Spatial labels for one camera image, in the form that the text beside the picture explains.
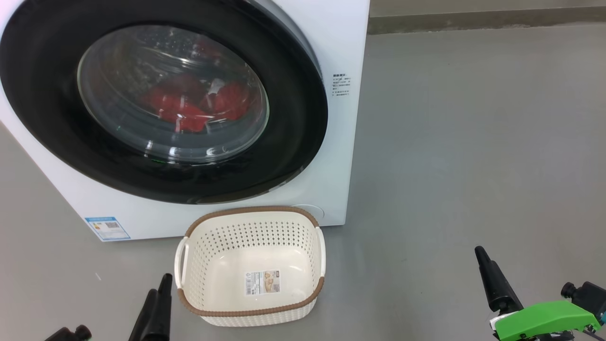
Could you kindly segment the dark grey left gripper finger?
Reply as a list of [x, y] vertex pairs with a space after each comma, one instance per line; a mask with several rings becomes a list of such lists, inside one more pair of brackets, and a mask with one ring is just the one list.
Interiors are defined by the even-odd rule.
[[128, 338], [128, 341], [142, 341], [146, 335], [146, 328], [151, 319], [151, 315], [154, 309], [154, 305], [156, 304], [158, 296], [157, 289], [150, 289], [145, 302], [141, 310], [139, 311], [139, 315], [134, 324], [134, 328]]
[[173, 276], [166, 273], [157, 289], [156, 303], [150, 319], [150, 340], [169, 341], [171, 326]]

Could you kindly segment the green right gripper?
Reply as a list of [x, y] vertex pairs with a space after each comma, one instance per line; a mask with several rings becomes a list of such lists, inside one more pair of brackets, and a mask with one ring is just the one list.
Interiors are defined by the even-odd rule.
[[476, 246], [475, 256], [489, 308], [507, 313], [490, 321], [500, 341], [519, 341], [569, 330], [582, 332], [587, 326], [597, 332], [602, 327], [595, 315], [569, 301], [541, 302], [523, 308], [497, 262], [482, 246]]

